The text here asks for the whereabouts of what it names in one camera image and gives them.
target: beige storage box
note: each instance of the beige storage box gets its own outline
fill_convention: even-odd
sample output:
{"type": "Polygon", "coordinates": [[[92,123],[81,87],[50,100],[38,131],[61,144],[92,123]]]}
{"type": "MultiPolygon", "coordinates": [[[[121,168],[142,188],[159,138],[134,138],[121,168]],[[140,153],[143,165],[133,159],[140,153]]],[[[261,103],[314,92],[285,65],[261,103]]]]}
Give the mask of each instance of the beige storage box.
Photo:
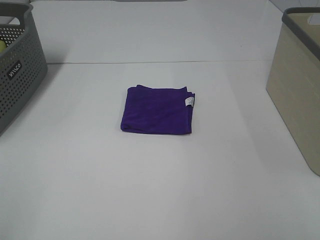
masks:
{"type": "Polygon", "coordinates": [[[320,175],[320,7],[289,8],[282,22],[266,89],[308,166],[320,175]]]}

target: folded towel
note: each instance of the folded towel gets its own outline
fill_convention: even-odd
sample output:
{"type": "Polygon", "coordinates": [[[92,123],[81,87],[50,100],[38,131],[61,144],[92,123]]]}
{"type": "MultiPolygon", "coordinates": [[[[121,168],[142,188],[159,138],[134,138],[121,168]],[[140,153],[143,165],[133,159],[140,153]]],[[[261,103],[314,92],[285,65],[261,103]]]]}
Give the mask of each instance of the folded towel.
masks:
{"type": "Polygon", "coordinates": [[[120,128],[139,134],[190,134],[194,100],[187,87],[130,87],[120,128]]]}

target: purple microfiber towel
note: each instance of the purple microfiber towel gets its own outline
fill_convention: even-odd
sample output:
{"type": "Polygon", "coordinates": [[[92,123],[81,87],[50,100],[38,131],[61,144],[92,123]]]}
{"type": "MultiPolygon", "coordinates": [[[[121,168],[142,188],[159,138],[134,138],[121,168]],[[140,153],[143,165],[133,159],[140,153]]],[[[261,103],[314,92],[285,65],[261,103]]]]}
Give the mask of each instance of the purple microfiber towel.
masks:
{"type": "Polygon", "coordinates": [[[194,100],[187,87],[130,87],[120,128],[139,134],[190,134],[194,100]]]}

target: green object in basket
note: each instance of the green object in basket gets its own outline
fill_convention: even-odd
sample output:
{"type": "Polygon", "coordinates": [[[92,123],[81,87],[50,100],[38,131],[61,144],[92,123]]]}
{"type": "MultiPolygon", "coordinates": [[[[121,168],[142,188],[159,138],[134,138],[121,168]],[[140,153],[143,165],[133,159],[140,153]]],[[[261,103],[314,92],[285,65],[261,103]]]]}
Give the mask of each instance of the green object in basket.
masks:
{"type": "Polygon", "coordinates": [[[6,44],[4,41],[0,40],[0,53],[6,49],[6,44]]]}

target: logo on basket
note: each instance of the logo on basket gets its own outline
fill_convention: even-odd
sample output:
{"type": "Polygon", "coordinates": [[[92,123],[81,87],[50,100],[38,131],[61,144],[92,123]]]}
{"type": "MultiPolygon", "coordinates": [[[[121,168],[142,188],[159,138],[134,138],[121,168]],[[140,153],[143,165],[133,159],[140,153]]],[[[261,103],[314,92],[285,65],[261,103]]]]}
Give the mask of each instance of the logo on basket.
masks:
{"type": "Polygon", "coordinates": [[[18,60],[12,68],[10,68],[10,70],[6,73],[6,75],[8,76],[9,80],[12,80],[17,73],[21,70],[22,68],[22,64],[21,62],[18,60]]]}

